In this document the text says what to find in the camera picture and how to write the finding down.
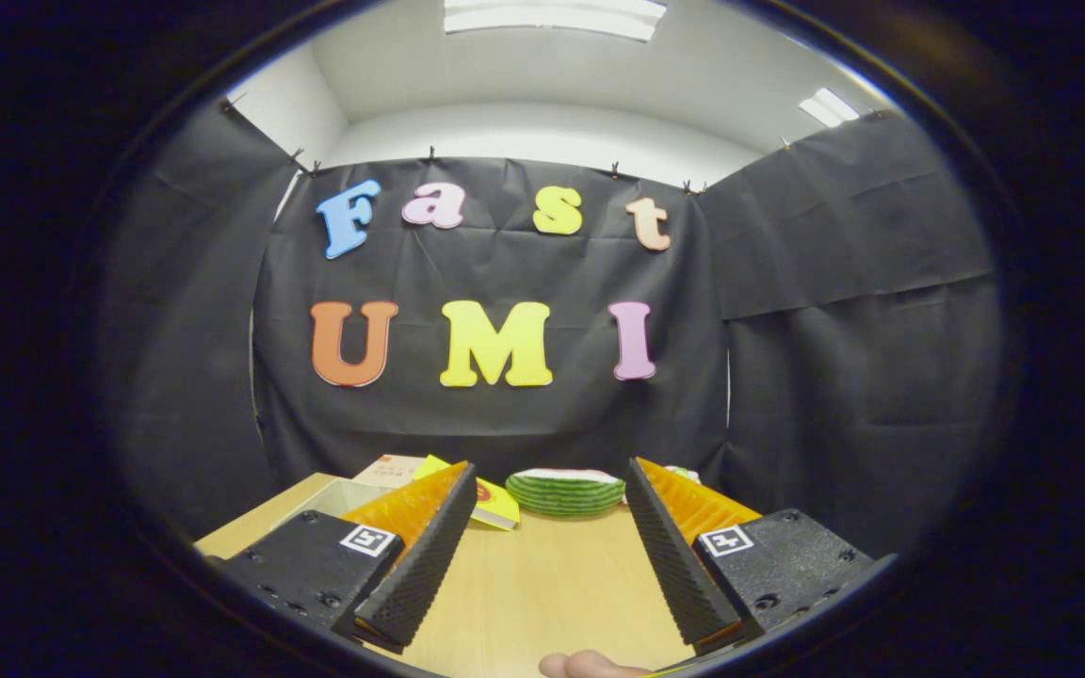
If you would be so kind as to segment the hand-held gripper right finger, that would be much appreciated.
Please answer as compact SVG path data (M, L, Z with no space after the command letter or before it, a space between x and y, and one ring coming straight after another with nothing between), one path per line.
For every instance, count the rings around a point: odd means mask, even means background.
M804 511L762 515L642 458L629 463L625 496L677 631L697 655L802 621L875 565Z

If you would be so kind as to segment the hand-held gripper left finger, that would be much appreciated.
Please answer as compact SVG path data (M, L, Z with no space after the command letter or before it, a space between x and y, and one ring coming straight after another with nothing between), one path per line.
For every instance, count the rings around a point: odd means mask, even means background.
M289 619L400 654L476 504L477 473L461 462L349 511L304 508L219 570Z

